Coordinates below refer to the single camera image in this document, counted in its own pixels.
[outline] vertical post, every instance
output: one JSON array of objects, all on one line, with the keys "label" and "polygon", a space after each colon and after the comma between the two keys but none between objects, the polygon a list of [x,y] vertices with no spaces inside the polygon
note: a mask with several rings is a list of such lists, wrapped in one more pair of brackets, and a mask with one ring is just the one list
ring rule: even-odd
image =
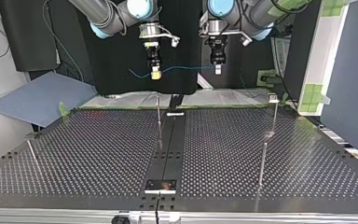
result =
[{"label": "vertical post", "polygon": [[275,103],[274,124],[275,121],[277,120],[277,113],[278,113],[278,103]]},{"label": "vertical post", "polygon": [[156,106],[157,106],[157,113],[158,113],[158,126],[161,128],[161,114],[159,112],[159,95],[157,93],[157,98],[156,98]]},{"label": "vertical post", "polygon": [[261,153],[260,177],[258,179],[258,186],[260,188],[263,186],[263,175],[264,175],[264,166],[266,164],[267,146],[268,146],[267,143],[263,144],[263,151]]},{"label": "vertical post", "polygon": [[27,139],[27,144],[28,144],[29,149],[31,150],[32,158],[33,158],[34,160],[37,160],[37,157],[36,157],[36,155],[34,154],[34,148],[32,147],[31,140]]}]

